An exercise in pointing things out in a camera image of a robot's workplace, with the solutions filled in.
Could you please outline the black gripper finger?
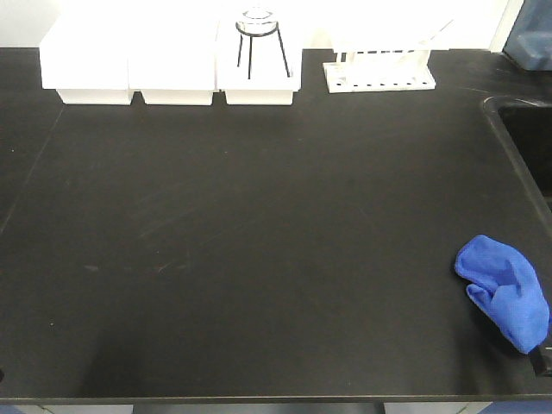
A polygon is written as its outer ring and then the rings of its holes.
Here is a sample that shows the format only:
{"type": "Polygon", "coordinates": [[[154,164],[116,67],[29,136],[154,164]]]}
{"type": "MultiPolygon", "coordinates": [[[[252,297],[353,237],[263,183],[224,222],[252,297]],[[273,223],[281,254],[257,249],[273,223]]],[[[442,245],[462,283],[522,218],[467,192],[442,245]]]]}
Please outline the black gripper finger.
{"type": "Polygon", "coordinates": [[[552,375],[551,346],[542,344],[532,349],[530,362],[536,376],[550,377],[552,375]]]}

